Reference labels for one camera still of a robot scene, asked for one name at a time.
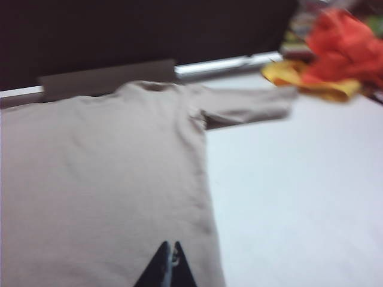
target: t-shirt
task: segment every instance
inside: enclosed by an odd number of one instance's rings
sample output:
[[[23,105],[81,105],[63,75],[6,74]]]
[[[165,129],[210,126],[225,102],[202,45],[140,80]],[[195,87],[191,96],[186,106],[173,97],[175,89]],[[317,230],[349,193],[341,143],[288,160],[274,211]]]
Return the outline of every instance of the t-shirt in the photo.
[[[206,123],[282,118],[295,97],[134,81],[2,111],[2,286],[133,286],[165,240],[198,287],[224,286]]]

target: yellow cloth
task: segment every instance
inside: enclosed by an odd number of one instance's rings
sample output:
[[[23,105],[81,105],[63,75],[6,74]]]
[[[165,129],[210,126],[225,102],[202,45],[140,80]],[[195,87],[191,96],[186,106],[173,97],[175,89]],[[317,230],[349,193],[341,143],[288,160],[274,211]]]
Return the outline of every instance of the yellow cloth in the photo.
[[[301,75],[307,68],[302,61],[285,60],[274,62],[262,68],[261,73],[276,86],[292,84],[300,88],[303,93],[314,94],[325,100],[346,102],[361,89],[361,83],[354,79],[338,82],[321,82],[306,84],[302,82]]]

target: fabric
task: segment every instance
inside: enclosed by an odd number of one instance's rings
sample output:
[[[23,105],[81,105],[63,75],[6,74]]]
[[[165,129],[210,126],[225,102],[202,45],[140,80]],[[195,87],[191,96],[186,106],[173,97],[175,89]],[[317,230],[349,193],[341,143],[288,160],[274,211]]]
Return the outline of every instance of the fabric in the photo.
[[[353,78],[383,87],[383,40],[349,12],[326,10],[306,42],[318,59],[303,73],[304,83]]]
[[[2,111],[2,286],[133,286],[165,240],[224,286],[206,121],[282,118],[295,97],[136,81]]]
[[[325,100],[345,102],[361,89],[360,82],[353,79],[339,82],[304,83],[302,74],[307,68],[307,64],[302,61],[285,60],[266,65],[261,69],[261,73],[276,86],[292,84],[299,87],[304,93],[313,94]]]

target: red cloth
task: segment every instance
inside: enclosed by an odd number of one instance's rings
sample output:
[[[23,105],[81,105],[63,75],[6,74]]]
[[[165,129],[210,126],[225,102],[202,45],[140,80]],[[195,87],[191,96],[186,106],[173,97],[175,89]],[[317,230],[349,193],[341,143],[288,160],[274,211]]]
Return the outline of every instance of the red cloth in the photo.
[[[304,83],[354,78],[383,88],[383,40],[349,12],[323,12],[306,42],[318,58],[302,75]]]

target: dark wall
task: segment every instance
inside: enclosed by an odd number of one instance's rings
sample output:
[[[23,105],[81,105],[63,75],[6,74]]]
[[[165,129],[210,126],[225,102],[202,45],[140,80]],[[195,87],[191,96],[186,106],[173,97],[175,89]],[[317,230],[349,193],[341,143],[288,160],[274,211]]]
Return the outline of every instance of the dark wall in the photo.
[[[3,0],[0,90],[37,77],[276,50],[295,0]]]

